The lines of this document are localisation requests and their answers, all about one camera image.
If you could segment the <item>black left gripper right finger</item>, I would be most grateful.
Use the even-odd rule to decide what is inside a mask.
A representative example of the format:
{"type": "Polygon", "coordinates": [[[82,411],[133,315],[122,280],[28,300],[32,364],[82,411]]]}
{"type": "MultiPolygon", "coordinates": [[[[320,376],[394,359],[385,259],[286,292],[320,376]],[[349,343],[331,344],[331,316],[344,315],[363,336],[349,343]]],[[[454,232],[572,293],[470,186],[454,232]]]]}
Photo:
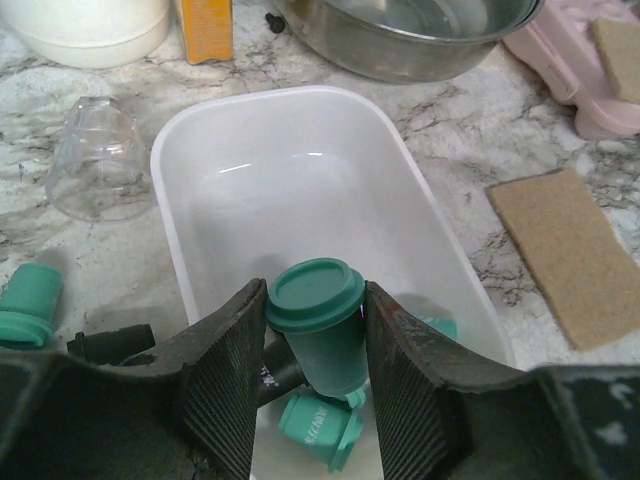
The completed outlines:
{"type": "Polygon", "coordinates": [[[387,479],[635,479],[639,369],[493,361],[366,286],[366,352],[387,479]]]}

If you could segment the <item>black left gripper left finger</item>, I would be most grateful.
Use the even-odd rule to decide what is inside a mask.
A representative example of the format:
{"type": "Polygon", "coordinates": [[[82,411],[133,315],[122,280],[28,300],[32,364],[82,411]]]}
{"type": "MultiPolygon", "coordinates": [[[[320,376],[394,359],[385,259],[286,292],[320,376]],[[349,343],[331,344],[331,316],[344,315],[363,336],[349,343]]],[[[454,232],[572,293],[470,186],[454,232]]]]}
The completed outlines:
{"type": "Polygon", "coordinates": [[[5,479],[214,479],[251,474],[267,286],[118,366],[59,352],[1,357],[5,479]]]}

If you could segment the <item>black coffee capsule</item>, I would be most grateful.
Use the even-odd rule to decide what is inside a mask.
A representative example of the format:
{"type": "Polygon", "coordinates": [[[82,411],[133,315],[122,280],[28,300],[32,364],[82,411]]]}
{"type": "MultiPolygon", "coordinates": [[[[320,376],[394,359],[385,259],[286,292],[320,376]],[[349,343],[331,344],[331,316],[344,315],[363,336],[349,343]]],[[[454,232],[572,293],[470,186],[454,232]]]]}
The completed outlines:
{"type": "Polygon", "coordinates": [[[306,377],[285,339],[278,338],[266,346],[262,360],[258,387],[259,408],[307,384],[306,377]]]}
{"type": "Polygon", "coordinates": [[[149,324],[85,335],[78,332],[67,343],[70,355],[95,365],[118,365],[128,357],[152,348],[155,338],[149,324]]]}

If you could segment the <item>brown cardboard square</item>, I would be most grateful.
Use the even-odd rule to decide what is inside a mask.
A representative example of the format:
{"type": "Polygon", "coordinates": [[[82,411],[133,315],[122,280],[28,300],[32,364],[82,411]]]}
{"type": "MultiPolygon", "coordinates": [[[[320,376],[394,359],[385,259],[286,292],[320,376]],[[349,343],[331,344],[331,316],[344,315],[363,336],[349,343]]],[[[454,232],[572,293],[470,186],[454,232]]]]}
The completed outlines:
{"type": "Polygon", "coordinates": [[[489,200],[572,346],[639,329],[639,266],[574,170],[493,186],[489,200]]]}

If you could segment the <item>white rectangular storage basket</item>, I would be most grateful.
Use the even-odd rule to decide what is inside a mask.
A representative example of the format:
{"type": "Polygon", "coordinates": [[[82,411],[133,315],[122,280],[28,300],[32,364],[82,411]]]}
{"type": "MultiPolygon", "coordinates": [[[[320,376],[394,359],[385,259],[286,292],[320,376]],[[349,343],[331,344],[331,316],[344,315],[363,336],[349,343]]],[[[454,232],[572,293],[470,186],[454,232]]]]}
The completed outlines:
{"type": "Polygon", "coordinates": [[[410,313],[513,365],[506,330],[391,120],[339,88],[208,101],[169,120],[151,174],[188,321],[250,279],[340,259],[410,313]]]}

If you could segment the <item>clear plastic cup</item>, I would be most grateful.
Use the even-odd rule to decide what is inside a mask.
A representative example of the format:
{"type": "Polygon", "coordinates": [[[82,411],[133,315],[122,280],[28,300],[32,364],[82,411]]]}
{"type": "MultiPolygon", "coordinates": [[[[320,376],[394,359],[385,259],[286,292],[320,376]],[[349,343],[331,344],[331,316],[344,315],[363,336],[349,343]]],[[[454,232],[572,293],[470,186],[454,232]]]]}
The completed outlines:
{"type": "Polygon", "coordinates": [[[155,195],[138,120],[116,99],[81,97],[69,111],[45,182],[68,217],[116,223],[146,213],[155,195]]]}

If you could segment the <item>steel pot with lid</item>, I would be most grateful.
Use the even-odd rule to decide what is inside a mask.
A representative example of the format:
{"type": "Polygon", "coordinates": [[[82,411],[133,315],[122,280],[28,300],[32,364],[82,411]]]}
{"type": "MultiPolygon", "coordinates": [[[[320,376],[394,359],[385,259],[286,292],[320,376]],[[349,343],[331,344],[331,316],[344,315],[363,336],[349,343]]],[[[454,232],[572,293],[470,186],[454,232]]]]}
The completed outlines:
{"type": "Polygon", "coordinates": [[[540,0],[278,1],[290,30],[326,60],[389,83],[438,82],[478,66],[527,26],[540,0]]]}

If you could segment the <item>orange spice bottle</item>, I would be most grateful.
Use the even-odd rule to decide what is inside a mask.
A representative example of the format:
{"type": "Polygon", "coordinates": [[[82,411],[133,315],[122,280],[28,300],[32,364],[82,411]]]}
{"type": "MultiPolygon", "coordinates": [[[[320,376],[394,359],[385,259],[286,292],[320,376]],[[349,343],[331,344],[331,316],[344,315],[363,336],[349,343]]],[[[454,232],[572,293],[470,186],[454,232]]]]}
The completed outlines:
{"type": "Polygon", "coordinates": [[[176,7],[189,64],[232,59],[231,0],[182,0],[176,7]]]}

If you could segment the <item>white thermos jug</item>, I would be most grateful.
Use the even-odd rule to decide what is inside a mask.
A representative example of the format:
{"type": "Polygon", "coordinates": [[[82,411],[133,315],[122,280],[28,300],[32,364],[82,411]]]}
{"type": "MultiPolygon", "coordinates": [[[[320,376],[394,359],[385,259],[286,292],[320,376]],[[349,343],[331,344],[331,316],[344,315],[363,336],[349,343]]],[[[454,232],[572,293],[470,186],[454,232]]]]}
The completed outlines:
{"type": "Polygon", "coordinates": [[[105,69],[135,62],[166,38],[169,1],[1,3],[1,20],[30,49],[56,63],[105,69]]]}

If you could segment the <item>pink egg tray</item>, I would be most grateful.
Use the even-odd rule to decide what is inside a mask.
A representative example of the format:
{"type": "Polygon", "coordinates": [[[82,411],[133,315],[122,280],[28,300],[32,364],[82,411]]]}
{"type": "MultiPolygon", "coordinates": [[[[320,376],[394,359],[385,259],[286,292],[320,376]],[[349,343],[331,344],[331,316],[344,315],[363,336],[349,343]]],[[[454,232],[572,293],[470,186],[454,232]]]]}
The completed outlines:
{"type": "Polygon", "coordinates": [[[607,19],[637,25],[622,1],[546,1],[526,26],[503,43],[544,80],[554,99],[577,108],[579,136],[607,140],[639,133],[639,106],[616,96],[591,34],[607,19]]]}

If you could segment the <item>brown cardboard on tray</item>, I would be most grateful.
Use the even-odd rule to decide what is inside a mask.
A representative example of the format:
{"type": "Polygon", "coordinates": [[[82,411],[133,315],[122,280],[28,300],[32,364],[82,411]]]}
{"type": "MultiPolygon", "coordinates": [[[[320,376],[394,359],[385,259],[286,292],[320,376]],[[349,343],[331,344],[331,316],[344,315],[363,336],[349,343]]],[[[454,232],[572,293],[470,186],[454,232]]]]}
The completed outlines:
{"type": "Polygon", "coordinates": [[[597,50],[616,96],[639,103],[639,24],[598,18],[592,27],[597,50]]]}

